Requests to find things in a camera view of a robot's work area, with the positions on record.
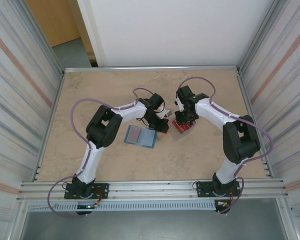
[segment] red block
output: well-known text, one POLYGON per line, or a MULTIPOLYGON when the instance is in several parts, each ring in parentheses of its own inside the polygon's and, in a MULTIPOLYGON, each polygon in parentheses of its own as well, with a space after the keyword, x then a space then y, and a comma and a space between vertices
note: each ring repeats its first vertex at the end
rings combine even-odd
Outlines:
POLYGON ((183 134, 188 129, 192 128, 194 125, 196 125, 196 121, 188 122, 185 124, 178 125, 176 120, 172 121, 173 126, 179 131, 179 133, 183 134))

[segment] doorway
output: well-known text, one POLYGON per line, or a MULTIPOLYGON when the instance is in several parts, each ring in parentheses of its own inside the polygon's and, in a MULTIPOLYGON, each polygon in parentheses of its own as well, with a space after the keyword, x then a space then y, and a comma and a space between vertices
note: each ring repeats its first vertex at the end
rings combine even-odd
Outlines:
POLYGON ((76 0, 26 0, 63 69, 97 67, 76 0))

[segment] metal rail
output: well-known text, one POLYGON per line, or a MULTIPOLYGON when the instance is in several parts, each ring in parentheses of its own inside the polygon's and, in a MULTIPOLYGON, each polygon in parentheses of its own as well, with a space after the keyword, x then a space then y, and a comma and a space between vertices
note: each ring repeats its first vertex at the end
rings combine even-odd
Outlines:
MULTIPOLYGON (((194 180, 181 181, 110 181, 108 199, 103 201, 167 201, 198 200, 197 191, 192 187, 194 180)), ((45 202, 53 182, 25 182, 21 185, 18 202, 45 202)), ((51 193, 53 202, 71 202, 64 199, 65 190, 61 184, 51 193)), ((287 191, 282 179, 259 178, 246 179, 242 199, 285 198, 287 191)), ((225 199, 224 197, 201 198, 207 200, 225 199)), ((91 202, 91 199, 73 200, 73 202, 91 202)))
POLYGON ((109 66, 66 68, 65 73, 88 72, 126 72, 126 71, 193 71, 193 70, 237 70, 235 65, 198 65, 198 66, 109 66))

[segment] marble-patterned surface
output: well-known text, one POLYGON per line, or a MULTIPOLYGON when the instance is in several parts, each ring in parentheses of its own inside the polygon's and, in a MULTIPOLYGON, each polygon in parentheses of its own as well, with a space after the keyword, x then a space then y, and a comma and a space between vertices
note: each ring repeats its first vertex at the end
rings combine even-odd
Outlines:
MULTIPOLYGON (((75 72, 67 73, 45 150, 40 182, 57 181, 73 175, 80 166, 86 144, 74 133, 70 124, 73 104, 83 98, 95 98, 112 106, 122 106, 134 100, 132 90, 147 88, 161 95, 166 108, 174 113, 176 90, 184 79, 201 76, 211 80, 217 89, 214 101, 230 112, 245 115, 246 107, 233 70, 200 71, 123 71, 123 72, 75 72)), ((208 83, 196 79, 188 82, 195 94, 211 95, 208 83)), ((139 90, 139 97, 148 98, 139 90)), ((85 129, 99 105, 94 102, 79 104, 74 122, 85 136, 85 129)), ((104 152, 96 172, 97 181, 158 181, 211 179, 222 165, 222 132, 213 124, 200 118, 192 132, 178 139, 175 128, 167 134, 159 133, 154 148, 124 143, 129 125, 144 126, 132 120, 123 124, 114 143, 104 152)), ((243 167, 239 176, 265 178, 260 160, 243 167)))

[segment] gray floor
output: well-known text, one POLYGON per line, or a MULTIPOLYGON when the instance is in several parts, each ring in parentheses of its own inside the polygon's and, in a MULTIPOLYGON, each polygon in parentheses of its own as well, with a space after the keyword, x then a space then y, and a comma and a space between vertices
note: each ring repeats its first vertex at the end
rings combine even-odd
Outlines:
POLYGON ((91 68, 91 64, 81 38, 54 46, 55 52, 63 69, 91 68))
POLYGON ((275 199, 240 200, 228 216, 207 210, 28 213, 23 240, 285 240, 275 199))

